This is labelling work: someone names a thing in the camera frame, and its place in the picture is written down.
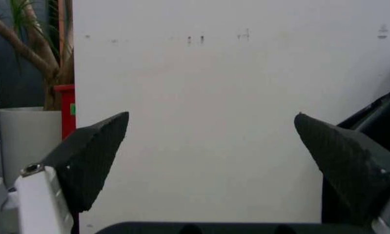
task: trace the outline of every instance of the white plant pot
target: white plant pot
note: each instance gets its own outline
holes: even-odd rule
[[[61,112],[42,107],[0,109],[0,140],[4,182],[11,187],[22,168],[40,162],[61,142]]]

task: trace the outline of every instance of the red container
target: red container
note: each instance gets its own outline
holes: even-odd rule
[[[62,139],[76,129],[75,85],[56,85],[54,90],[62,94]]]

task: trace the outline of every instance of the white board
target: white board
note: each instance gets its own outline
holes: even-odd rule
[[[319,222],[294,116],[339,123],[390,91],[390,0],[76,0],[74,38],[78,125],[130,112],[84,234]]]

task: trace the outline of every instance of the metal screw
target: metal screw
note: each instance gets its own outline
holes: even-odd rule
[[[27,177],[34,175],[36,173],[44,171],[44,165],[41,163],[33,163],[28,166],[26,166],[24,169],[21,170],[21,176]]]

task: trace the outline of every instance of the green label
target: green label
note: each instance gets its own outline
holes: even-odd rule
[[[70,115],[71,116],[76,115],[76,105],[74,103],[70,104]]]

